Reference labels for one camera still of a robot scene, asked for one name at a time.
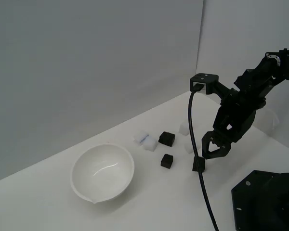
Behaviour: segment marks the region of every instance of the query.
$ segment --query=black wire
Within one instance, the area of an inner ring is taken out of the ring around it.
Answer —
[[[196,147],[194,130],[193,130],[193,123],[192,123],[192,103],[193,103],[194,94],[195,94],[195,92],[191,93],[191,96],[190,96],[189,102],[188,102],[188,126],[189,126],[189,132],[191,134],[192,145],[193,145],[193,149],[194,149],[194,153],[195,153],[195,161],[196,161],[197,169],[200,169],[200,167],[199,167],[199,155],[198,155],[198,151],[197,151],[197,147]],[[211,209],[211,206],[210,206],[210,202],[209,202],[209,198],[207,195],[206,186],[204,184],[202,172],[198,171],[198,175],[199,175],[199,180],[200,180],[200,185],[201,185],[203,197],[204,197],[204,200],[206,202],[207,209],[208,209],[209,215],[211,217],[213,226],[215,228],[215,231],[219,231],[217,224],[216,224],[216,221],[215,221],[215,218],[214,218],[214,215],[213,215],[213,212],[212,212],[212,209]]]

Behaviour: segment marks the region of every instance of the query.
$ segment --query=gray wall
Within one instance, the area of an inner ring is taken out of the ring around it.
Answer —
[[[237,76],[255,68],[266,51],[283,48],[289,48],[289,0],[205,1],[197,72],[235,87]],[[272,130],[275,116],[280,124]],[[267,95],[254,124],[289,147],[289,81]]]
[[[187,91],[201,14],[202,0],[0,0],[0,179]]]

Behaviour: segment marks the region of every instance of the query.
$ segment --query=white table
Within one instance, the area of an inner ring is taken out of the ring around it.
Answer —
[[[178,134],[187,119],[189,93],[180,95],[116,127],[0,180],[0,231],[212,231],[193,154]],[[212,130],[219,105],[196,94],[194,129],[198,137]],[[173,147],[159,144],[154,152],[135,145],[140,129],[155,138],[176,133]],[[114,142],[126,147],[135,161],[135,174],[119,198],[92,204],[78,198],[69,183],[73,162],[88,148]],[[221,231],[234,231],[231,189],[254,169],[289,172],[289,148],[252,127],[227,157],[207,161],[204,178]],[[165,153],[174,155],[171,169],[160,166]]]

